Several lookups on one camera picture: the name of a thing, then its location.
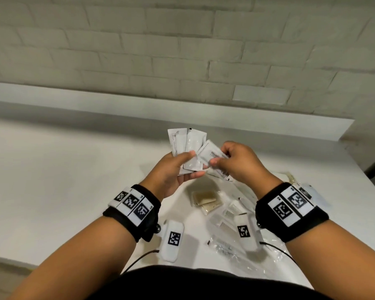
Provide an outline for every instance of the black wristband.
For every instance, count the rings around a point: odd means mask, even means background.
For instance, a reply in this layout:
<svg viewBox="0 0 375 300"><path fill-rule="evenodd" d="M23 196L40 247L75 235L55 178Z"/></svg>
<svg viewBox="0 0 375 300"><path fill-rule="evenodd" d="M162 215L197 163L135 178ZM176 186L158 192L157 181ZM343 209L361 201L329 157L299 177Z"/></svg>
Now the black wristband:
<svg viewBox="0 0 375 300"><path fill-rule="evenodd" d="M284 182L257 202L258 226L289 242L329 219L290 183Z"/></svg>
<svg viewBox="0 0 375 300"><path fill-rule="evenodd" d="M120 224L122 224L131 233L136 242L139 242L141 237L145 241L149 242L157 229L158 212L160 211L161 202L156 198L156 196L152 194L151 191L139 184L135 184L131 188L140 192L144 196L144 198L149 200L149 202L153 205L153 208L148 211L143 221L138 226L136 226L130 219L128 219L126 215L112 206L110 206L103 212L103 216L114 218L115 220L120 222Z"/></svg>

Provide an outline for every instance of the person's right arm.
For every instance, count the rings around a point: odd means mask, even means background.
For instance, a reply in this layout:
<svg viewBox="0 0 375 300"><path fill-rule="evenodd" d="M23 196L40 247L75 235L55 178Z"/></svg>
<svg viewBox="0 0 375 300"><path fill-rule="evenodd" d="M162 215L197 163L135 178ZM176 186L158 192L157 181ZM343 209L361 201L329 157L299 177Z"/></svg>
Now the person's right arm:
<svg viewBox="0 0 375 300"><path fill-rule="evenodd" d="M258 199L282 183L250 147L228 141L221 150L230 158L215 158L210 165L248 185ZM335 222L328 220L286 246L315 290L336 300L375 300L375 251Z"/></svg>

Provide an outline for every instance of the person's left hand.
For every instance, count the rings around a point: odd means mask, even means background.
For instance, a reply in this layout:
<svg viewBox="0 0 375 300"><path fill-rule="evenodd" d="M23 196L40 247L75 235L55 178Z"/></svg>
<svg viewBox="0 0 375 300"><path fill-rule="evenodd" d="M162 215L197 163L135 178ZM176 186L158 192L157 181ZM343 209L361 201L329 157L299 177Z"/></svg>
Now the person's left hand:
<svg viewBox="0 0 375 300"><path fill-rule="evenodd" d="M176 157L166 154L139 184L147 188L160 202L172 195L185 181L205 175L205 171L195 171L191 174L179 175L180 167L196 155L194 150L184 152Z"/></svg>

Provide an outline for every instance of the wire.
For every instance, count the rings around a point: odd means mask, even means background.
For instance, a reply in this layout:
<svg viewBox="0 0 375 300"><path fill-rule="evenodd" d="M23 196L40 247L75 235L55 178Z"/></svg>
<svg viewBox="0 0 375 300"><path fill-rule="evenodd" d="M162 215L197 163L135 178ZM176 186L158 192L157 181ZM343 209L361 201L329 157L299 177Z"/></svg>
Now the wire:
<svg viewBox="0 0 375 300"><path fill-rule="evenodd" d="M145 253L145 254L143 254L143 255L141 255L134 263L132 263L124 272L123 272L123 274L124 273L126 273L127 271L129 271L129 269L132 267L132 266L134 266L135 265L135 263L136 262L138 262L141 258L143 258L143 257L146 257L148 254L151 254L151 253L158 253L158 252L160 252L159 250L151 250L151 251L149 251L149 252L147 252L147 253Z"/></svg>
<svg viewBox="0 0 375 300"><path fill-rule="evenodd" d="M299 266L299 265L297 264L297 262L293 259L292 256L290 256L287 252L281 250L280 248L276 247L275 245L269 244L269 243L267 243L267 242L262 242L262 241L260 241L260 244L268 245L268 246L270 246L270 247L276 248L278 251L284 253L286 256L288 256L290 259L292 259L292 261L293 261L294 263L296 263L297 266Z"/></svg>

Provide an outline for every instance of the forearm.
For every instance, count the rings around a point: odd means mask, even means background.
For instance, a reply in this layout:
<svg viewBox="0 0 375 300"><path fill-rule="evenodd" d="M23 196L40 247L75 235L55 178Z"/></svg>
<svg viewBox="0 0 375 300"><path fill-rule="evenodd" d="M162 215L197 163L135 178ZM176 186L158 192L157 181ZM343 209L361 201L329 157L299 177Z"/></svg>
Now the forearm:
<svg viewBox="0 0 375 300"><path fill-rule="evenodd" d="M120 223L100 217L48 257L9 299L85 299L121 273L135 246Z"/></svg>
<svg viewBox="0 0 375 300"><path fill-rule="evenodd" d="M286 243L315 290L339 300L375 300L375 251L326 221Z"/></svg>

